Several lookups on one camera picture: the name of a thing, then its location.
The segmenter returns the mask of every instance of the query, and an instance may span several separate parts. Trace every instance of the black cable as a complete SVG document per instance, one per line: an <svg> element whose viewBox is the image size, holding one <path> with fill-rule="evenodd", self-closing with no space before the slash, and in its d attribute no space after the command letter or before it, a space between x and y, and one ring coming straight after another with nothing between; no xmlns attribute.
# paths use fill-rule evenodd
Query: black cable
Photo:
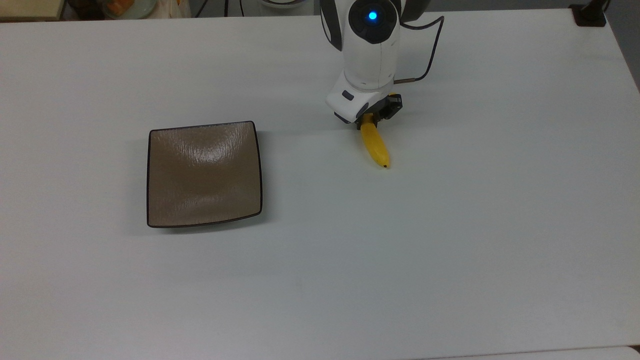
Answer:
<svg viewBox="0 0 640 360"><path fill-rule="evenodd" d="M431 64L433 63L433 57L436 54L436 47L438 47L438 39L440 38L440 32L442 31L442 26L444 25L444 16L441 16L439 18L437 18L435 21L430 22L429 24L423 25L423 26L412 26L412 25L407 25L403 22L400 23L400 26L402 26L403 28L407 28L407 29L411 29L411 30L423 30L426 28L430 28L431 26L434 26L437 22L440 22L440 26L438 27L438 33L436 33L436 38L433 41L433 48L431 50L431 58L429 59L429 65L427 65L427 71L424 72L424 74L419 77L419 78L406 78L406 79L398 79L398 80L394 80L394 84L406 84L406 83L413 83L416 81L420 81L422 79L424 79L425 76L427 76L427 74L429 74L429 70L431 70Z"/></svg>
<svg viewBox="0 0 640 360"><path fill-rule="evenodd" d="M204 3L202 3L202 6L200 7L200 10L198 10L198 13L196 14L196 17L200 16L200 13L202 12L202 9L204 9L204 6L207 4L207 1L209 1L209 0L204 0Z"/></svg>

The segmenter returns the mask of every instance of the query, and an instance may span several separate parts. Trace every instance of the table surface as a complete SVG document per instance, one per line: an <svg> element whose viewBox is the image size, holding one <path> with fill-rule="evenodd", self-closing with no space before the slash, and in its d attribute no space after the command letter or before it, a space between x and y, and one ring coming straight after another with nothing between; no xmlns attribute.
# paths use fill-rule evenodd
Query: table surface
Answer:
<svg viewBox="0 0 640 360"><path fill-rule="evenodd" d="M640 360L640 354L630 347L591 348L582 350L527 352L450 358L453 360Z"/></svg>
<svg viewBox="0 0 640 360"><path fill-rule="evenodd" d="M3 356L640 343L640 96L611 29L445 16L379 126L389 170L324 104L342 58L319 17L0 24ZM433 35L403 33L399 78ZM148 132L242 120L262 214L148 228Z"/></svg>
<svg viewBox="0 0 640 360"><path fill-rule="evenodd" d="M0 21L58 20L65 0L0 0Z"/></svg>

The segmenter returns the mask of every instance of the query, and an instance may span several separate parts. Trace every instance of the plate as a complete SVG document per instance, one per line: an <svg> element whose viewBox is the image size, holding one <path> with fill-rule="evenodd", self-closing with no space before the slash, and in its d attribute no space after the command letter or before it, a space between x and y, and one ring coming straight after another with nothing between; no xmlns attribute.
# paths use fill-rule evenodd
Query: plate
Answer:
<svg viewBox="0 0 640 360"><path fill-rule="evenodd" d="M253 122L151 130L147 225L209 225L261 211L262 170Z"/></svg>
<svg viewBox="0 0 640 360"><path fill-rule="evenodd" d="M116 20L135 20L147 17L152 11L154 11L157 2L157 0L135 0L133 5L131 5L124 14L116 16L113 15L111 10L107 7L107 1L108 0L104 0L102 2L102 11L108 17Z"/></svg>

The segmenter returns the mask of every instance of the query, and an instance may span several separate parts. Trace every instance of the banana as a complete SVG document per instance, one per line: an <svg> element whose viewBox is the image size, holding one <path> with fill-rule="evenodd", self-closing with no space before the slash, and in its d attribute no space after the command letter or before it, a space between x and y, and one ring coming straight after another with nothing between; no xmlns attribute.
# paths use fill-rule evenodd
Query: banana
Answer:
<svg viewBox="0 0 640 360"><path fill-rule="evenodd" d="M389 168L389 153L387 152L385 143L382 141L382 137L380 137L378 133L378 129L376 129L376 126L373 124L373 114L365 114L362 116L360 134L371 158L381 167Z"/></svg>

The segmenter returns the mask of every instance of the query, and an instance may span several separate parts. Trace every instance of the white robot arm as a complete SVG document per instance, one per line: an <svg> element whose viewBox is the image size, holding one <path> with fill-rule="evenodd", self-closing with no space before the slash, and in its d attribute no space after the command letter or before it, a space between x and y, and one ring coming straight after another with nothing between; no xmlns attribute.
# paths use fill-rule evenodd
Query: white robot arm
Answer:
<svg viewBox="0 0 640 360"><path fill-rule="evenodd" d="M338 118L356 122L388 102L396 74L400 22L420 17L429 1L320 0L324 33L344 55L344 70L326 98Z"/></svg>

